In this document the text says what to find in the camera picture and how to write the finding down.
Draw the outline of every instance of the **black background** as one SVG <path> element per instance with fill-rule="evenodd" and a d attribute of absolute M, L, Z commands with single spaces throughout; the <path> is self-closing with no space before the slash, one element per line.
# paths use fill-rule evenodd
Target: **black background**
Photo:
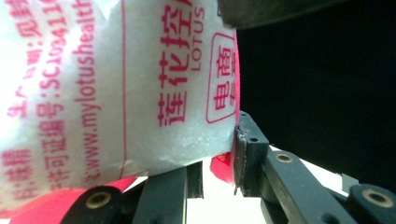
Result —
<path fill-rule="evenodd" d="M 238 31 L 241 109 L 270 143 L 396 192 L 396 5 L 349 1 Z"/>

